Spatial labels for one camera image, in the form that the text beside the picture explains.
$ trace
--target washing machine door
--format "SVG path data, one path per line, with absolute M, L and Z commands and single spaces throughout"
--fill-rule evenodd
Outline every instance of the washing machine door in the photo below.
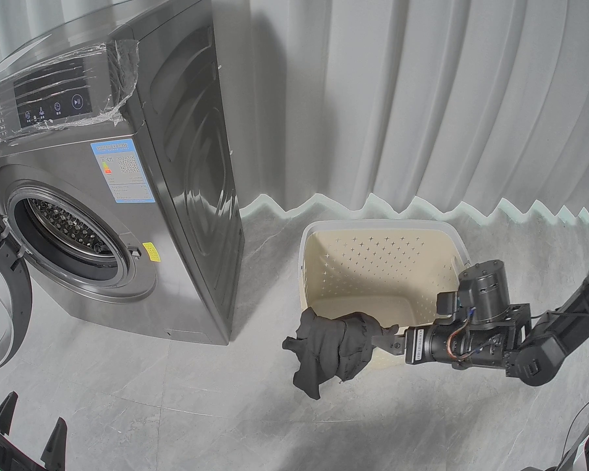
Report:
M 22 345 L 31 319 L 31 277 L 22 254 L 0 228 L 0 367 Z

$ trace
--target white laundry basket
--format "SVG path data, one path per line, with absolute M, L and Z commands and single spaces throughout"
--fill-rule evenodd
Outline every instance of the white laundry basket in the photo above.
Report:
M 326 318 L 361 311 L 384 326 L 432 323 L 437 294 L 458 289 L 469 267 L 456 229 L 429 220 L 329 220 L 303 232 L 301 307 Z M 374 351 L 370 366 L 403 363 Z

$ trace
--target qr code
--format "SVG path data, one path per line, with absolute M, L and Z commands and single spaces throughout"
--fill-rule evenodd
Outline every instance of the qr code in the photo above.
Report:
M 139 173 L 139 168 L 137 167 L 137 161 L 135 160 L 134 155 L 118 157 L 118 164 L 120 165 L 121 173 Z

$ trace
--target washing machine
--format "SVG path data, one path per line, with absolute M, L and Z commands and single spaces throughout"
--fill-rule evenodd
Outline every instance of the washing machine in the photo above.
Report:
M 82 320 L 228 343 L 244 236 L 212 22 L 130 0 L 0 63 L 0 366 L 31 278 Z

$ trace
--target black garment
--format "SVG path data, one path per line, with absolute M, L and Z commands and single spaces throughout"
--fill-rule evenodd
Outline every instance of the black garment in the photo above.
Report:
M 320 399 L 318 387 L 334 375 L 343 381 L 353 379 L 371 360 L 374 335 L 394 335 L 395 325 L 382 328 L 377 319 L 363 312 L 328 319 L 312 308 L 301 314 L 297 338 L 288 337 L 283 349 L 293 351 L 301 366 L 293 384 L 313 398 Z

